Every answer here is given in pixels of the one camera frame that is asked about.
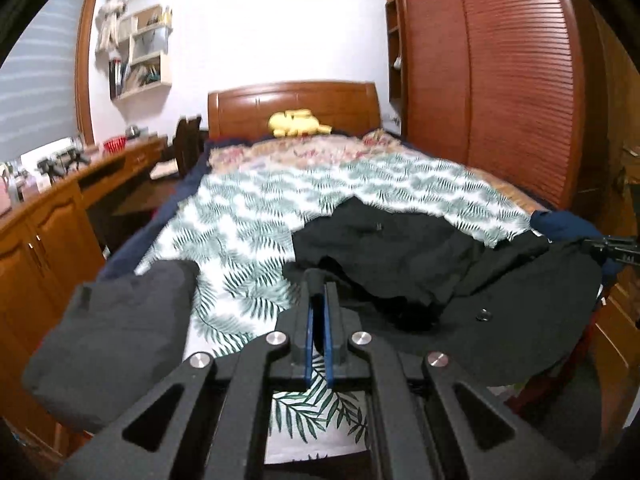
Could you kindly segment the leaf-print white bedsheet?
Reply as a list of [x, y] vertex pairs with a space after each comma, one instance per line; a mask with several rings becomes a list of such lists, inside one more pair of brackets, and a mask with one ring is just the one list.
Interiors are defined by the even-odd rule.
[[317, 258], [333, 258], [349, 209], [423, 214], [484, 247], [529, 228], [518, 204], [465, 166], [408, 148], [311, 164], [260, 158], [202, 177], [134, 272], [166, 260], [194, 262], [198, 282], [182, 353], [230, 356], [297, 304], [302, 241], [311, 241]]

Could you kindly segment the navy blue blanket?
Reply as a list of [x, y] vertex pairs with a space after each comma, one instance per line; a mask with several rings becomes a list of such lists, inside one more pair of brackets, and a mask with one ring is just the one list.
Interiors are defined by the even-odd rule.
[[[569, 240], [582, 240], [583, 238], [596, 238], [600, 240], [604, 235], [590, 222], [577, 217], [569, 211], [536, 210], [529, 220], [532, 230], [539, 232], [552, 242], [568, 242]], [[625, 264], [638, 266], [639, 256], [633, 256], [629, 261], [617, 261], [605, 258], [603, 254], [594, 248], [584, 246], [584, 251], [600, 263], [602, 271], [602, 283], [612, 285], [617, 280], [617, 275], [623, 271]]]

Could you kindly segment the louvered wooden wardrobe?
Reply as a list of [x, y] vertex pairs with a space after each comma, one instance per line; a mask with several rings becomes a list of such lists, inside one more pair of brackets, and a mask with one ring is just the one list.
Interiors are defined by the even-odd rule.
[[385, 11], [390, 105], [409, 142], [598, 213], [608, 90], [587, 0], [387, 0]]

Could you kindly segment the black double-breasted coat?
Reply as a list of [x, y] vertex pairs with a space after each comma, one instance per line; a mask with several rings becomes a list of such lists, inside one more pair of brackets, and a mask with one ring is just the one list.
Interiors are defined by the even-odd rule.
[[601, 268], [578, 242], [526, 231], [484, 247], [423, 214], [349, 209], [345, 219], [333, 258], [302, 241], [299, 281], [319, 270], [365, 330], [400, 352], [448, 353], [486, 386], [555, 366], [596, 306]]

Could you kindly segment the long wooden cabinet desk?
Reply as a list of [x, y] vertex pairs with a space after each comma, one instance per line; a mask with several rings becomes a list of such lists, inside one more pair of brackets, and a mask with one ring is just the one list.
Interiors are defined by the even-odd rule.
[[149, 171], [165, 145], [162, 136], [151, 136], [103, 152], [1, 219], [1, 417], [27, 442], [58, 456], [69, 456], [79, 436], [23, 388], [23, 370], [76, 286], [104, 266], [88, 208]]

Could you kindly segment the yellow plush toy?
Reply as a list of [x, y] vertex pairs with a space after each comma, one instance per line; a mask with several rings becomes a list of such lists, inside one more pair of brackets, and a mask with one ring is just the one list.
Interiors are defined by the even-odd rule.
[[332, 132], [332, 128], [322, 125], [310, 110], [285, 110], [274, 113], [268, 120], [268, 127], [276, 138], [314, 136]]

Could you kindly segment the wooden headboard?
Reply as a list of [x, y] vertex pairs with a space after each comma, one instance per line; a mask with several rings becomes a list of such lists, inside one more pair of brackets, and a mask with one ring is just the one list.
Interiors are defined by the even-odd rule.
[[256, 141], [269, 133], [270, 117], [287, 110], [310, 110], [320, 124], [352, 136], [382, 127], [372, 82], [290, 81], [209, 93], [209, 137]]

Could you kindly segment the white wall shelf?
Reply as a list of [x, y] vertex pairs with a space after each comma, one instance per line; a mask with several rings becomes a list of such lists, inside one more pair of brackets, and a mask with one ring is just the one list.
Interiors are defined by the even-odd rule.
[[116, 53], [108, 62], [113, 102], [171, 87], [171, 34], [172, 9], [169, 6], [150, 6], [118, 19]]

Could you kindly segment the black gripper tools on desk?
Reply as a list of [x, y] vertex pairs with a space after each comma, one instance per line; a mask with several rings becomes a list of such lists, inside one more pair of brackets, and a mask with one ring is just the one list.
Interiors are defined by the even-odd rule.
[[44, 158], [37, 162], [40, 174], [47, 176], [51, 182], [64, 179], [70, 170], [78, 170], [82, 166], [89, 166], [91, 159], [78, 148], [69, 148], [55, 155], [53, 158]]

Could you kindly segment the grey window blind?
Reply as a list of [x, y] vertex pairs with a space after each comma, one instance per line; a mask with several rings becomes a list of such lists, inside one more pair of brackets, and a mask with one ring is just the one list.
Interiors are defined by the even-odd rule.
[[85, 0], [48, 0], [1, 66], [1, 159], [78, 133], [75, 62]]

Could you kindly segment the folded dark grey garment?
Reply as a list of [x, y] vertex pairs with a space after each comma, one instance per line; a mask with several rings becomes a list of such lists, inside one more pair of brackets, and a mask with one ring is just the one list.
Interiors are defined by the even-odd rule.
[[198, 274], [194, 261], [157, 260], [142, 274], [79, 285], [23, 387], [62, 425], [102, 430], [181, 363]]

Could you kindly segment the cream tied curtain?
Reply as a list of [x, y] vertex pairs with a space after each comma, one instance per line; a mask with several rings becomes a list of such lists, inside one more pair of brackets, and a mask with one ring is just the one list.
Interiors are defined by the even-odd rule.
[[129, 0], [106, 0], [96, 17], [99, 31], [96, 53], [112, 54], [117, 50], [119, 19], [127, 9]]

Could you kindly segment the dark wooden chair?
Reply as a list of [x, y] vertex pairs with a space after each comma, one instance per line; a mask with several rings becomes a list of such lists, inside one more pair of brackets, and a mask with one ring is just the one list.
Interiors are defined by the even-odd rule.
[[201, 116], [181, 118], [171, 146], [163, 148], [160, 160], [150, 172], [152, 180], [184, 178], [204, 152], [206, 134], [201, 130]]

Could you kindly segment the floral quilt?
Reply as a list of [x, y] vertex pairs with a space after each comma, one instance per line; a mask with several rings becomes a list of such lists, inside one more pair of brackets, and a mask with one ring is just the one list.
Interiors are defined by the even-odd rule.
[[408, 152], [410, 148], [397, 138], [378, 129], [365, 134], [362, 138], [332, 133], [271, 138], [252, 145], [239, 144], [228, 148], [212, 148], [207, 157], [207, 166], [216, 174], [272, 164], [304, 169], [318, 165], [338, 165], [342, 162], [352, 162], [378, 155]]

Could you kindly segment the red bowl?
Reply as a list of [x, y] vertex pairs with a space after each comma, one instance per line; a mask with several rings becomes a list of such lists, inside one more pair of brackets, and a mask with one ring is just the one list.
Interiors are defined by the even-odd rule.
[[107, 153], [115, 154], [126, 148], [126, 136], [113, 136], [103, 142], [103, 149]]

